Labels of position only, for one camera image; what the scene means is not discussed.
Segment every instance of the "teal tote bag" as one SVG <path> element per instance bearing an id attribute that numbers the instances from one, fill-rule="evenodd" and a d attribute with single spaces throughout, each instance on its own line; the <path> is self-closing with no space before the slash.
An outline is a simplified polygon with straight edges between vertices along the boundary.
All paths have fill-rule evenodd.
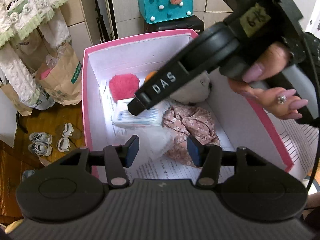
<path id="1" fill-rule="evenodd" d="M 139 11 L 147 23 L 190 17 L 193 0 L 138 0 Z"/>

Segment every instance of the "brown wooden cabinet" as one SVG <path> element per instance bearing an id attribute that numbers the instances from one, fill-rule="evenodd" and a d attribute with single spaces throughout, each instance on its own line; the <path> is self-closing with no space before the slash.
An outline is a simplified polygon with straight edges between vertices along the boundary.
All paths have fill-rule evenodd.
<path id="1" fill-rule="evenodd" d="M 3 224 L 22 218 L 16 201 L 16 188 L 21 182 L 22 173 L 37 166 L 31 165 L 33 160 L 19 156 L 13 148 L 0 141 L 0 223 Z"/>

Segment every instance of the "shoe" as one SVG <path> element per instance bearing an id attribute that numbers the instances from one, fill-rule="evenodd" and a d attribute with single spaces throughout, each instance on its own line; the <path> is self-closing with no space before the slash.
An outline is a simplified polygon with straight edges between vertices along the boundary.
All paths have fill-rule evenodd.
<path id="1" fill-rule="evenodd" d="M 77 127 L 73 126 L 71 123 L 59 125 L 56 128 L 56 134 L 62 135 L 62 137 L 64 138 L 74 140 L 78 140 L 82 137 L 82 132 Z"/>
<path id="2" fill-rule="evenodd" d="M 57 143 L 57 149 L 59 152 L 69 152 L 76 149 L 76 146 L 69 138 L 61 137 Z"/>
<path id="3" fill-rule="evenodd" d="M 52 153 L 52 147 L 43 142 L 35 142 L 33 144 L 29 144 L 28 150 L 39 156 L 50 156 Z"/>
<path id="4" fill-rule="evenodd" d="M 45 132 L 34 132 L 29 135 L 29 140 L 33 143 L 43 142 L 49 145 L 52 143 L 52 135 Z"/>

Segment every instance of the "green logo label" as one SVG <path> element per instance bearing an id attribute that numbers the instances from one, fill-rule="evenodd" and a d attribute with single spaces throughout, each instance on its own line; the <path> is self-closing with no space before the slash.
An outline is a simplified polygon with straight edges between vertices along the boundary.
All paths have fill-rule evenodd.
<path id="1" fill-rule="evenodd" d="M 81 68 L 82 68 L 82 65 L 79 62 L 79 64 L 77 65 L 76 71 L 74 72 L 73 77 L 71 78 L 72 84 L 74 84 L 77 81 L 78 76 L 80 75 L 80 72 L 81 72 Z"/>

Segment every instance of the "pink floral fabric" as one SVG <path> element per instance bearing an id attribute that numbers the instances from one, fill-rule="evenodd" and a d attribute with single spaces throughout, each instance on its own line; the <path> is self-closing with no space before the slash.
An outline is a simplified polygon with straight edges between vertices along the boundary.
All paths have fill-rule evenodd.
<path id="1" fill-rule="evenodd" d="M 220 145 L 211 113 L 201 107 L 172 106 L 163 116 L 163 124 L 176 133 L 174 147 L 166 155 L 182 164 L 194 166 L 187 150 L 187 138 L 193 135 L 201 144 Z"/>

